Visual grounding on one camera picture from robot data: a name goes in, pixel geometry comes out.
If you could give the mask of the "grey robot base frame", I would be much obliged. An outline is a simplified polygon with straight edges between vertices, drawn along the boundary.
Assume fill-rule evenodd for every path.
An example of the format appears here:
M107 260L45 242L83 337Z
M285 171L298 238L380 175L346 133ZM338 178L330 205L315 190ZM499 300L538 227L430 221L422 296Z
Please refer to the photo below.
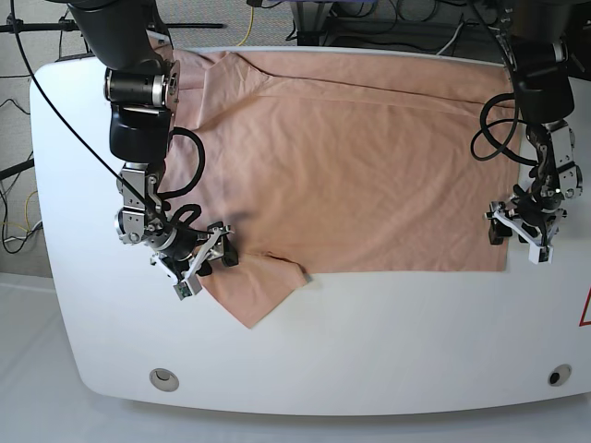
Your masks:
M292 30L287 42L297 46L321 46L344 25L365 24L378 9L377 1L288 1L292 15Z

